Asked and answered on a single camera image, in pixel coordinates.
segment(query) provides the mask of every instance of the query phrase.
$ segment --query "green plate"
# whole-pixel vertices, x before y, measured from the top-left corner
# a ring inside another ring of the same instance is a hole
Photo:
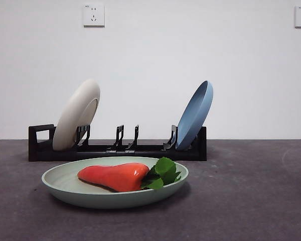
[[[176,163],[177,171],[181,172],[181,179],[161,189],[141,190],[133,192],[111,192],[109,190],[80,181],[77,173],[84,167],[91,165],[118,165],[138,162],[151,168],[157,158],[148,157],[103,157],[69,162],[49,169],[42,175],[43,183],[56,198],[81,207],[114,209],[137,207],[165,199],[174,194],[185,182],[189,171]]]

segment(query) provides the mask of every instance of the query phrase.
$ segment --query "red pepper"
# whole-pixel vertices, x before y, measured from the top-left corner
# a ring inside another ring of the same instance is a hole
[[[140,190],[141,180],[149,172],[142,163],[125,163],[117,166],[89,166],[78,172],[79,179],[110,187],[118,192]]]

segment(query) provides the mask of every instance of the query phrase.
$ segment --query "black dish rack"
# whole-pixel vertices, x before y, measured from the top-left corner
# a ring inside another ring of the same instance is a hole
[[[201,127],[191,145],[184,151],[176,150],[178,127],[174,125],[172,126],[171,138],[162,145],[139,145],[137,141],[139,126],[135,127],[133,142],[123,145],[124,125],[116,128],[116,141],[113,145],[90,145],[90,125],[81,126],[76,130],[76,144],[65,151],[53,150],[52,140],[55,129],[53,124],[29,127],[29,161],[78,161],[89,158],[121,156],[167,157],[174,161],[207,160],[206,127]],[[38,141],[37,132],[41,131],[49,131],[48,140]],[[86,139],[80,141],[86,132]]]

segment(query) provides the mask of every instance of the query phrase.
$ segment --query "green leaf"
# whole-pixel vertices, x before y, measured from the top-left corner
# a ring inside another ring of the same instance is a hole
[[[155,165],[150,169],[150,171],[148,172],[148,174],[158,174],[155,170]]]
[[[159,189],[164,185],[168,185],[180,180],[177,178],[181,172],[176,172],[176,164],[171,159],[162,157],[158,159],[156,164],[143,178],[141,189],[151,188]]]
[[[149,184],[147,187],[151,188],[151,189],[160,189],[164,186],[164,183],[162,181],[161,178],[156,179],[155,181],[153,181],[151,184]]]
[[[166,157],[160,158],[155,164],[155,170],[160,176],[165,175],[172,167],[175,167],[176,171],[175,163]]]
[[[176,173],[176,178],[175,178],[175,181],[174,181],[174,182],[177,182],[177,181],[179,181],[179,180],[182,178],[182,176],[179,176],[179,178],[177,178],[178,175],[180,175],[180,173],[181,173],[181,172],[177,172],[177,173]]]
[[[157,179],[161,178],[160,175],[158,174],[147,174],[141,181],[141,185],[140,188],[144,189],[146,188],[148,185],[150,185],[152,182],[156,181]]]
[[[176,179],[176,166],[172,166],[164,175],[161,176],[164,185],[173,183]]]

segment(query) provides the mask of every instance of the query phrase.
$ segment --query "dark gray carpet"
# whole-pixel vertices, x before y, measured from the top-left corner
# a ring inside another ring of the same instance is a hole
[[[124,210],[65,204],[41,182],[64,162],[28,162],[0,141],[0,240],[301,240],[301,140],[208,141],[172,197]]]

